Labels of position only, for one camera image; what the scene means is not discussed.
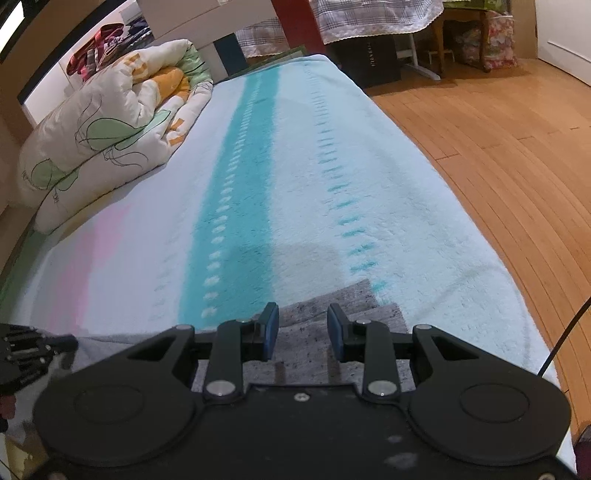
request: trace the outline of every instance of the table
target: table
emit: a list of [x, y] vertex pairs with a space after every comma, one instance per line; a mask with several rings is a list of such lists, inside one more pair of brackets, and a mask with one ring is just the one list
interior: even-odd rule
[[439, 57], [439, 75], [445, 77], [445, 55], [443, 54], [443, 24], [445, 20], [457, 20], [459, 22], [471, 22], [477, 20], [480, 22], [480, 62], [476, 65], [484, 72], [489, 72], [484, 62], [485, 46], [488, 43], [488, 17], [486, 10], [473, 8], [445, 8], [443, 13], [437, 17], [431, 27], [437, 41], [437, 53]]

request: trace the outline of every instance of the gray felt cloth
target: gray felt cloth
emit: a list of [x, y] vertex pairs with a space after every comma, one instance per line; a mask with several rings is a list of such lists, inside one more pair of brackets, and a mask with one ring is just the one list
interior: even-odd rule
[[[338, 363], [330, 346], [326, 329], [326, 310], [337, 302], [351, 321], [369, 319], [384, 322], [393, 332], [407, 332], [407, 325], [396, 304], [379, 306], [368, 280], [308, 301], [280, 308], [280, 329], [270, 362], [247, 362], [245, 385], [264, 384], [341, 384], [361, 386], [363, 365], [358, 362]], [[17, 395], [17, 416], [9, 422], [7, 434], [20, 445], [34, 435], [31, 418], [33, 404], [49, 381], [103, 360], [152, 335], [112, 335], [101, 338], [79, 338], [74, 358], [54, 360], [50, 375]], [[201, 391], [207, 361], [199, 362], [192, 390]], [[414, 388], [408, 361], [398, 361], [402, 390]]]

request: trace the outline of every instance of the light blue blanket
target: light blue blanket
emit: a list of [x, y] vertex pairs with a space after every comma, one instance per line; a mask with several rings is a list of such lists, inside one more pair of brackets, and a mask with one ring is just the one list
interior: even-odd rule
[[532, 371], [548, 354], [444, 180], [322, 56], [217, 85], [164, 168], [32, 235], [21, 257], [2, 320], [56, 333], [211, 327], [367, 278], [408, 327]]

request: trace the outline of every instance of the wooden furniture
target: wooden furniture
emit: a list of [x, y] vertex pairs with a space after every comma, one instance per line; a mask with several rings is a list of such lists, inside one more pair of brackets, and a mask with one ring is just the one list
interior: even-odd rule
[[326, 55], [318, 23], [308, 0], [271, 0], [290, 48], [300, 45], [312, 55]]
[[443, 24], [445, 20], [457, 20], [458, 22], [471, 22], [477, 20], [480, 22], [480, 62], [477, 65], [483, 72], [489, 72], [484, 64], [484, 51], [488, 43], [488, 18], [486, 10], [477, 10], [473, 8], [445, 8], [443, 13], [431, 24], [435, 39], [437, 40], [437, 50], [439, 52], [439, 75], [445, 77], [445, 55], [443, 53]]

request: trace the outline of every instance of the hardwood floorboard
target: hardwood floorboard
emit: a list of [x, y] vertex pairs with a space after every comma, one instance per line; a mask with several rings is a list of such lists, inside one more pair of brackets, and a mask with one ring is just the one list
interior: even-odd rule
[[[539, 60], [489, 75], [454, 65], [369, 89], [425, 153], [489, 241], [548, 346], [591, 294], [591, 87]], [[556, 360], [591, 423], [591, 313]]]

